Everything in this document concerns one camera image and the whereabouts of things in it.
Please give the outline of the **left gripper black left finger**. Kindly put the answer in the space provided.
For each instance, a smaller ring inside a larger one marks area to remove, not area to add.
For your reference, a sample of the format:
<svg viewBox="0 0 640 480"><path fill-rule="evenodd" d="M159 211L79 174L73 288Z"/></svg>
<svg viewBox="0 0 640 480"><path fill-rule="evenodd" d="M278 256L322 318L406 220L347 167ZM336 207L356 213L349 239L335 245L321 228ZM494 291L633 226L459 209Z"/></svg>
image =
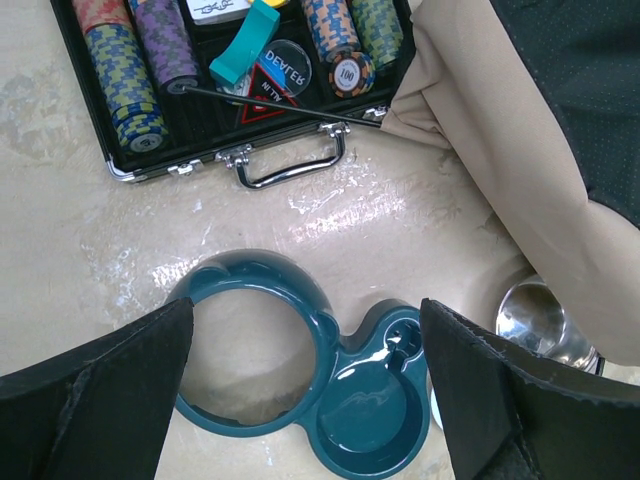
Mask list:
<svg viewBox="0 0 640 480"><path fill-rule="evenodd" d="M175 300L1 378L4 479L152 479L194 330Z"/></svg>

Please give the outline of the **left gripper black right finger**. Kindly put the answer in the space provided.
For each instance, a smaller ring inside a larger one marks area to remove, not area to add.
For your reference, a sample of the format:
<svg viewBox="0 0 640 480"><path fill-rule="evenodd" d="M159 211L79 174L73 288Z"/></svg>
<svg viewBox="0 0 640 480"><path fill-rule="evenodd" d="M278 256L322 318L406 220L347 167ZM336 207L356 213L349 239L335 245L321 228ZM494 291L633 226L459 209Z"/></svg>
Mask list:
<svg viewBox="0 0 640 480"><path fill-rule="evenodd" d="M435 300L420 323L456 478L638 478L638 387L533 354Z"/></svg>

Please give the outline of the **beige and black pet tent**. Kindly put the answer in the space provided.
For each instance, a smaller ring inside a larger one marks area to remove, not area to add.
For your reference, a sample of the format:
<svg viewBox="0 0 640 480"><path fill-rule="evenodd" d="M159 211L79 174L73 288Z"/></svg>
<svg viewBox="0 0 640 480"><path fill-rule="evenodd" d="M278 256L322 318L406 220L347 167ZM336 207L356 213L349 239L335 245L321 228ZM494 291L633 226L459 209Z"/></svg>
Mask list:
<svg viewBox="0 0 640 480"><path fill-rule="evenodd" d="M639 5L424 1L388 133L453 149L607 360L639 362Z"/></svg>

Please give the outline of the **black tent pole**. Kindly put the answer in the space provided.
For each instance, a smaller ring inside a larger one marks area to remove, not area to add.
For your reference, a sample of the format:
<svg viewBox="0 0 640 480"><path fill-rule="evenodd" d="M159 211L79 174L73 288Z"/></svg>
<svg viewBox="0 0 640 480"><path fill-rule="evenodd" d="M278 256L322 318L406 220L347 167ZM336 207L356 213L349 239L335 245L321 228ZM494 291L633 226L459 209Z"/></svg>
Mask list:
<svg viewBox="0 0 640 480"><path fill-rule="evenodd" d="M283 110L283 111L292 112L298 115L302 115L305 117L311 117L311 118L320 119L320 120L336 120L340 122L351 122L357 125L372 127L377 129L381 127L380 122L376 122L373 120L367 120L367 119L356 118L348 115L312 110L304 107L290 105L284 102L271 102L271 101L259 100L256 98L242 97L242 96L222 93L215 90L210 90L210 89L201 88L201 87L193 87L193 86L184 86L182 90L186 93L209 96L209 97L213 97L220 100L234 101L234 102L241 103L243 105L248 105L248 106L258 106L258 107L264 107L264 108L271 108L274 110Z"/></svg>

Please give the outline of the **stainless steel pet bowl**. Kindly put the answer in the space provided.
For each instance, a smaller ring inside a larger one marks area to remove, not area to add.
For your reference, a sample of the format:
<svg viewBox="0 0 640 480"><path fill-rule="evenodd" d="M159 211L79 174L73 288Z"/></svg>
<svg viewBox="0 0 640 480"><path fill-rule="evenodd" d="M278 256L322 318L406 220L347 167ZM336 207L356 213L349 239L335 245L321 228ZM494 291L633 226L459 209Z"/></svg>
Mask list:
<svg viewBox="0 0 640 480"><path fill-rule="evenodd" d="M587 373L603 373L604 358L539 275L507 291L497 308L494 331L540 356Z"/></svg>

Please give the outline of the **teal double pet bowl stand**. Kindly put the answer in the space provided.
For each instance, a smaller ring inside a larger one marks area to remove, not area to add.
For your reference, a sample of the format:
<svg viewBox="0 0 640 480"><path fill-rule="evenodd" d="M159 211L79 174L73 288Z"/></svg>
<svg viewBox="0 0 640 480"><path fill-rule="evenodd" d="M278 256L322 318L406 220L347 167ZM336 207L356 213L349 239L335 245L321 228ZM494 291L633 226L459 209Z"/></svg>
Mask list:
<svg viewBox="0 0 640 480"><path fill-rule="evenodd" d="M216 415L179 393L175 406L187 420L234 438L297 424L317 459L344 479L385 479L416 457L430 425L417 308L395 298L381 300L352 335L344 336L313 277L290 258L264 249L231 250L200 262L166 300L198 304L232 290L268 294L301 317L315 349L310 385L294 407L254 426Z"/></svg>

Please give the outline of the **green yellow chip stack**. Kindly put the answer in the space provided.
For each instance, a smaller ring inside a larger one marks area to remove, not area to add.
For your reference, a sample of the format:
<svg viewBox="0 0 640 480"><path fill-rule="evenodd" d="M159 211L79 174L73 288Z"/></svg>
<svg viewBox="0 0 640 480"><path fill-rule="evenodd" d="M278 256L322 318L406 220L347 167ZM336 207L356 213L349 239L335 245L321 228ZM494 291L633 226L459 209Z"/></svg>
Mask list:
<svg viewBox="0 0 640 480"><path fill-rule="evenodd" d="M169 132L133 30L103 24L85 41L119 145L127 154L160 148Z"/></svg>

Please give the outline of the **purple chip stack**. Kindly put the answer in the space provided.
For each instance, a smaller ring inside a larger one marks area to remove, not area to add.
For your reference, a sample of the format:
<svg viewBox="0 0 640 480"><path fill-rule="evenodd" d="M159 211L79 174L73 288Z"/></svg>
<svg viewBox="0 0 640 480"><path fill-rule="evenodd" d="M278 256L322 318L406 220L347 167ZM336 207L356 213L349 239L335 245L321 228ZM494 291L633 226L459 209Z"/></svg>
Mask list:
<svg viewBox="0 0 640 480"><path fill-rule="evenodd" d="M197 87L201 74L177 1L130 1L153 77L163 93L179 95Z"/></svg>

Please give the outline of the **black poker chip case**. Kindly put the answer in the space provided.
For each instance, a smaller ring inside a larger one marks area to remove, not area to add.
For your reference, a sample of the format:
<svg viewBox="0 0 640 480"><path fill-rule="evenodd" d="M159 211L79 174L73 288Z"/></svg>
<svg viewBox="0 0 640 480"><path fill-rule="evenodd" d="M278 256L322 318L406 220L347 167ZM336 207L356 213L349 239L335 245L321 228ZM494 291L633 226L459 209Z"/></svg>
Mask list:
<svg viewBox="0 0 640 480"><path fill-rule="evenodd" d="M330 168L343 157L346 137L354 123L320 120L193 93L163 93L153 77L130 1L123 2L169 132L168 141L160 148L141 154L127 154L119 145L72 1L56 1L52 5L104 159L115 178L137 182L164 174L188 174L204 163L216 161L234 170L245 187L262 189ZM415 52L409 6L404 1L393 1L404 35L399 58L385 71L375 68L374 85L368 93L339 98L329 84L328 66L319 59L314 46L302 1L289 1L276 9L280 24L271 41L291 40L306 51L313 69L307 89L292 97L262 69L258 58L236 85L227 88L211 77L209 64L226 50L248 12L241 19L196 25L186 1L177 2L200 69L197 87L222 93L381 123Z"/></svg>

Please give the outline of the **clear dealer button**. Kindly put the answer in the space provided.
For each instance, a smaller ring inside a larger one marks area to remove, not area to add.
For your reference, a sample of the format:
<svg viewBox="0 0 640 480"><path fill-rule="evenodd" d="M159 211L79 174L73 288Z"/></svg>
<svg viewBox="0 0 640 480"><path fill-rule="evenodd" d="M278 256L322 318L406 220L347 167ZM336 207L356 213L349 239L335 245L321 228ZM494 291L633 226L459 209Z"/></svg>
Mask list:
<svg viewBox="0 0 640 480"><path fill-rule="evenodd" d="M258 57L258 64L292 97L304 92L312 79L308 54L291 40L271 41Z"/></svg>

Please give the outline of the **red chip stack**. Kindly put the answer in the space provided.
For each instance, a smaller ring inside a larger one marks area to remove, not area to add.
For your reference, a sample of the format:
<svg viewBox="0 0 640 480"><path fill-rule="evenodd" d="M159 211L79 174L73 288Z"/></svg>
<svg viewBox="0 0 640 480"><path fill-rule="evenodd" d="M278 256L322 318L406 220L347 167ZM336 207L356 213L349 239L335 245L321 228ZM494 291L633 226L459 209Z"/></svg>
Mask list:
<svg viewBox="0 0 640 480"><path fill-rule="evenodd" d="M131 20L122 0L73 0L72 6L84 34L101 25L131 27Z"/></svg>

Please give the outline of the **green chip stack right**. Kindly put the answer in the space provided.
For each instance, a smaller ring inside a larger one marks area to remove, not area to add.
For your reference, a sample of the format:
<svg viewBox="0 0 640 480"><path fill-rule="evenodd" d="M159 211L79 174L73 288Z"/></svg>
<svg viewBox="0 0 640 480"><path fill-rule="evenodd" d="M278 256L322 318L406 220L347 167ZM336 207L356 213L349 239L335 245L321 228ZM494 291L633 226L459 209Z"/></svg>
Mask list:
<svg viewBox="0 0 640 480"><path fill-rule="evenodd" d="M403 32L391 0L354 0L352 16L365 52L375 68L387 70L400 55Z"/></svg>

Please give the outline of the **white playing card deck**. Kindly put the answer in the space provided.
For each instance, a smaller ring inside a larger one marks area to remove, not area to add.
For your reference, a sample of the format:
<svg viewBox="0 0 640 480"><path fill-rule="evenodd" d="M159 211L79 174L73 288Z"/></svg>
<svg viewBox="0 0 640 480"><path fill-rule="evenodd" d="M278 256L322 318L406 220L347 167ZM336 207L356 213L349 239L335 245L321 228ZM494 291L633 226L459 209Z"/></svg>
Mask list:
<svg viewBox="0 0 640 480"><path fill-rule="evenodd" d="M247 0L187 0L196 25L225 23L243 18L251 7Z"/></svg>

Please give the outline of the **teal card cutter block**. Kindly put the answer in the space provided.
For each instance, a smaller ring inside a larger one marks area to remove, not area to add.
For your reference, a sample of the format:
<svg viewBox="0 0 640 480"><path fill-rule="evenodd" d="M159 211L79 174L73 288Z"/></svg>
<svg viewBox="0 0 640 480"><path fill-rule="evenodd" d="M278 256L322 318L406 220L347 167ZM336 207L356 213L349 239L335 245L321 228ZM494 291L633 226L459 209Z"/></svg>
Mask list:
<svg viewBox="0 0 640 480"><path fill-rule="evenodd" d="M265 1L254 1L226 50L209 64L211 77L231 88L250 70L280 24L280 13Z"/></svg>

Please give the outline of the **yellow round chip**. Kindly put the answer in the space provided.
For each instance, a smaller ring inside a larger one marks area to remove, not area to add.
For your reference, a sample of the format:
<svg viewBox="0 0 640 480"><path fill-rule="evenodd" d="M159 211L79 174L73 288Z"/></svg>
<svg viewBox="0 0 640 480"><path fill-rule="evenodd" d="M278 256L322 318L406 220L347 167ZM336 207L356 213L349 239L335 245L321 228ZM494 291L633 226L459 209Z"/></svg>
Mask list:
<svg viewBox="0 0 640 480"><path fill-rule="evenodd" d="M263 0L263 2L271 8L279 9L287 5L289 0Z"/></svg>

